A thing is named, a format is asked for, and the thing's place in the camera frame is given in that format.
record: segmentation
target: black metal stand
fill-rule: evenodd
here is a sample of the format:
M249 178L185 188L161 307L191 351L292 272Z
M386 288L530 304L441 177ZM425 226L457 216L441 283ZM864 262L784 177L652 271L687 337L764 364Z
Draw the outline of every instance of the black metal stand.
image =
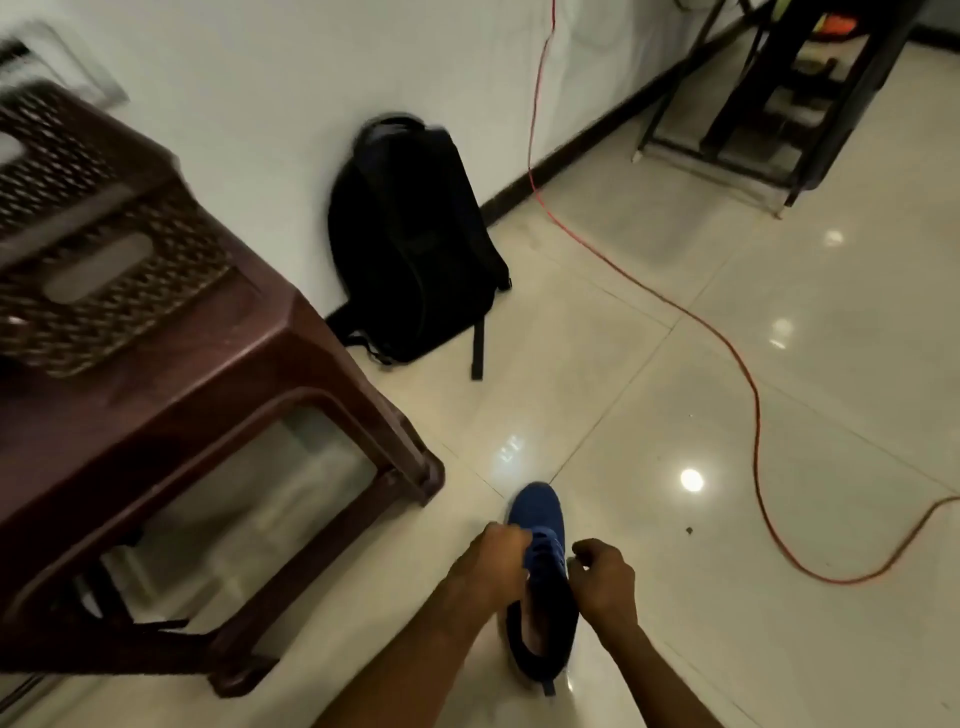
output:
M713 26L716 25L717 18L720 17L720 13L723 11L726 4L727 0L716 0L713 3L713 7L710 9L707 19L704 21L704 25L700 29L700 33L697 34L696 40L693 41L693 46L690 48L690 52L677 69L676 75L671 81L669 89L660 100L649 126L647 126L646 130L643 132L643 136L637 143L634 161L638 161L642 158L643 152L647 145L654 144L665 149L669 149L672 152L682 154L685 157L704 161L720 167L721 169L734 172L735 174L743 175L753 180L759 180L760 182L764 182L778 189L790 189L791 193L787 198L787 206L792 206L796 201L797 196L799 196L800 190L793 190L795 183L790 177L777 177L762 170L748 167L744 164L739 164L735 161L722 159L718 157L715 152L704 153L699 149L688 147L680 142L676 142L662 136L657 136L657 128L660 125L660 122L663 120L663 116L666 114L667 109L670 108L670 104L673 103L674 98L677 96L677 92L680 90L681 84L690 73L693 58L695 57L697 51L704 45L704 43L707 42L710 31L712 31ZM746 70L750 66L754 56L756 56L757 52L759 51L760 39L763 34L764 27L768 23L771 13L773 12L774 2L773 0L768 0L759 8L754 8L751 6L749 0L737 0L737 4L740 6L740 10L743 11L744 16L751 21L754 21L758 25L756 37L754 38L750 53L744 63L744 69Z
M701 140L700 148L693 149L657 136L657 127L676 97L681 83L689 74L691 59L707 42L726 0L714 2L690 53L681 63L676 76L671 80L669 90L654 112L650 125L640 138L634 160L643 156L647 145L656 144L685 157L713 164L777 189L787 190L783 207L791 207L801 192L816 187L827 174L863 110L883 86L916 22L924 0L889 0L882 9L862 3L866 10L857 17L868 21L868 39L844 81L830 79L828 70L805 75L794 67L797 56L813 34L820 17L835 0L792 2L776 25L772 23L773 0L768 0L758 9L751 8L749 0L737 2L745 15L751 21L757 22L759 28L744 65L744 73ZM769 37L761 48L760 36L764 31L769 32ZM795 93L802 97L828 100L829 106L823 121L808 127L783 116L767 114L764 105L781 85L793 88ZM780 137L801 150L800 159L792 170L777 175L719 156L733 130L751 121L755 128L759 126L761 129L764 126L769 127L772 121L776 122Z

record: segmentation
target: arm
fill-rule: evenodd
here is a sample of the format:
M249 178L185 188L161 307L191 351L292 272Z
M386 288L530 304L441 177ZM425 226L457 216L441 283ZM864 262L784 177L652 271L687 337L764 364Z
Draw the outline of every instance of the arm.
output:
M526 584L530 532L491 523L413 619L350 681L314 728L429 728L484 624Z
M722 728L640 629L634 570L619 550L589 539L573 552L570 587L580 613L620 668L649 728Z

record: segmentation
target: forearm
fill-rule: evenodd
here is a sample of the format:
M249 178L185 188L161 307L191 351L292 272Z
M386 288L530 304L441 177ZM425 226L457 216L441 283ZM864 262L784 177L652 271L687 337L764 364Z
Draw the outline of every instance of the forearm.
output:
M315 728L429 728L491 615L462 579L447 577Z
M648 728L722 728L639 627L605 641Z

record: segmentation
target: backpack handle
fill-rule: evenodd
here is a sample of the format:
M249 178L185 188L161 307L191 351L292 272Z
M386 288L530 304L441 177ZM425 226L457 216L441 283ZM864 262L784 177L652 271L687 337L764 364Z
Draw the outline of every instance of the backpack handle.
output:
M388 127L400 127L409 132L420 132L426 129L422 120L408 113L385 113L371 119L357 135L353 141L353 153L357 154L360 149L373 141L379 133L384 133Z

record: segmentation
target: black baseboard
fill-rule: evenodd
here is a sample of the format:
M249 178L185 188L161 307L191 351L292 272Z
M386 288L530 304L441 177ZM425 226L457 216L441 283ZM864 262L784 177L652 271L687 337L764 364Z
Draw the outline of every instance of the black baseboard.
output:
M727 48L740 37L748 28L755 25L757 13L758 11L754 11L751 15L740 18L733 23L730 28L701 46L693 57L694 69L699 68L716 56L720 51ZM679 71L680 63L678 62L620 104L620 106L608 111L600 119L578 133L560 149L541 160L533 169L534 182L537 183L537 187L550 182L550 180L563 172L570 164L599 144L605 137L615 132L620 126L654 104L667 92L667 89ZM533 194L533 190L530 188L530 178L524 173L480 206L484 222L487 226L492 225L514 209L514 207L530 197L531 194Z
M910 31L910 39L921 45L931 48L941 48L945 51L960 53L960 33L934 28L932 25L915 25Z

